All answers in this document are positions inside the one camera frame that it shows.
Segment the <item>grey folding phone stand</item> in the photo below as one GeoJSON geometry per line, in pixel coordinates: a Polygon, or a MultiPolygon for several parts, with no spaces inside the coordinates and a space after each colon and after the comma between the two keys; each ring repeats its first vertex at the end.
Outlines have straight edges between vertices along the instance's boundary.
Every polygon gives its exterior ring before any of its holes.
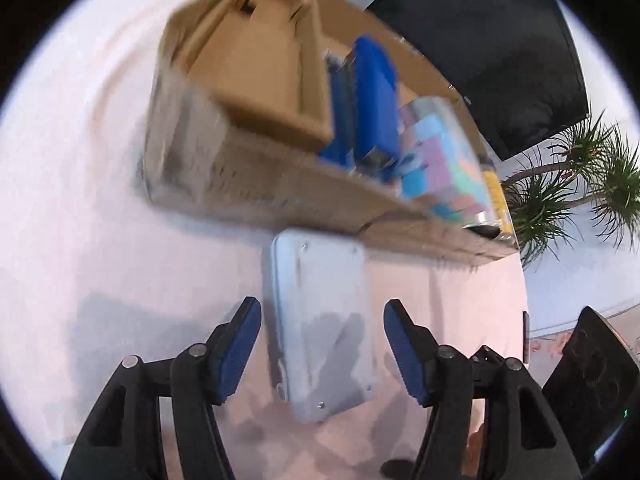
{"type": "Polygon", "coordinates": [[[324,422],[371,401],[378,359],[363,244],[286,229],[272,241],[271,275],[277,390],[295,418],[324,422]]]}

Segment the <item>brown cardboard box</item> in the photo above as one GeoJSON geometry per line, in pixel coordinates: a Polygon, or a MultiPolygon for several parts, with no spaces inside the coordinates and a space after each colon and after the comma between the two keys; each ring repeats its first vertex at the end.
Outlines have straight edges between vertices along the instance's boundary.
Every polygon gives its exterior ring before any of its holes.
{"type": "Polygon", "coordinates": [[[230,122],[318,153],[334,139],[317,0],[196,0],[171,64],[230,122]]]}

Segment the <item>yellow label can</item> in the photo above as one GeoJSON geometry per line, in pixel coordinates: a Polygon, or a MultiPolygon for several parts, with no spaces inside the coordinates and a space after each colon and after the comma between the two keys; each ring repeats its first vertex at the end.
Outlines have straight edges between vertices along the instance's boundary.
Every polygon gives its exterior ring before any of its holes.
{"type": "Polygon", "coordinates": [[[488,240],[496,240],[515,247],[518,241],[495,165],[487,156],[480,156],[480,169],[488,189],[491,206],[488,210],[476,214],[463,227],[488,240]]]}

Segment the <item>spiky green potted plant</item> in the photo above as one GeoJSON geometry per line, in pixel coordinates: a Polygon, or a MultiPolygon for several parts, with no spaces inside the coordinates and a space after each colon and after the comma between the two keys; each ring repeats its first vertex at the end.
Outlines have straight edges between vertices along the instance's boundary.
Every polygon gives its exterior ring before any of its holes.
{"type": "Polygon", "coordinates": [[[639,246],[639,144],[601,115],[551,139],[550,159],[527,155],[501,182],[523,268],[572,246],[576,211],[586,207],[601,242],[639,246]]]}

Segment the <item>pastel puzzle cube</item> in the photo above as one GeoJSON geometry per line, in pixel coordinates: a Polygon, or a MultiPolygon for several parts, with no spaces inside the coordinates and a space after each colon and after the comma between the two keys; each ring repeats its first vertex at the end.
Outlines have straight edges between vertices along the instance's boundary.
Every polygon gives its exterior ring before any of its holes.
{"type": "Polygon", "coordinates": [[[458,118],[400,118],[399,143],[396,170],[403,198],[460,224],[490,208],[480,161],[458,118]]]}

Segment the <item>shallow cardboard tray box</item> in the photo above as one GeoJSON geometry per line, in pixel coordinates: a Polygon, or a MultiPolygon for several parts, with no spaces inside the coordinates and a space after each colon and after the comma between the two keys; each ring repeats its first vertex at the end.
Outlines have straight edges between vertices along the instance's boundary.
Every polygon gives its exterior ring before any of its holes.
{"type": "MultiPolygon", "coordinates": [[[[168,18],[156,56],[142,157],[150,200],[186,214],[269,226],[316,228],[364,244],[481,266],[515,254],[403,200],[390,186],[347,172],[318,153],[284,144],[230,122],[224,109],[171,64],[190,30],[186,8],[168,18]]],[[[448,99],[476,154],[480,132],[460,93],[411,44],[348,0],[317,0],[324,62],[344,54],[360,36],[378,42],[394,63],[399,102],[418,96],[448,99]]]]}

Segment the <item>silver metal can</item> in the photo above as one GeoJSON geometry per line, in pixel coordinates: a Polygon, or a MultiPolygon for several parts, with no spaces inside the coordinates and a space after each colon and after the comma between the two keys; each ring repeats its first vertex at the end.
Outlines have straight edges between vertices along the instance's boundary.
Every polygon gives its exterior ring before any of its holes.
{"type": "Polygon", "coordinates": [[[417,122],[431,114],[458,118],[452,103],[442,96],[418,96],[399,110],[400,118],[404,122],[417,122]]]}

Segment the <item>blue plastic box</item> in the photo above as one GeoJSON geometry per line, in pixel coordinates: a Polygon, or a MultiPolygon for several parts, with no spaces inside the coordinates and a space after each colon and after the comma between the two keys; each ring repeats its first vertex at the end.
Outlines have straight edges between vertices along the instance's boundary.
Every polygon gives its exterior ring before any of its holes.
{"type": "Polygon", "coordinates": [[[334,139],[320,157],[347,172],[388,183],[400,159],[395,65],[373,38],[360,36],[346,58],[326,55],[334,139]]]}

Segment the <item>black monitor screen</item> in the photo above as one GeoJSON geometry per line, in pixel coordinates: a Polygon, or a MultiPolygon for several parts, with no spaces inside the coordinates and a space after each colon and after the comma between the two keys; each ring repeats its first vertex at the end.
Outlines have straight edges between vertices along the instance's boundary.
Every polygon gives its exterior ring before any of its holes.
{"type": "Polygon", "coordinates": [[[374,0],[368,9],[457,89],[501,159],[589,114],[556,0],[374,0]]]}

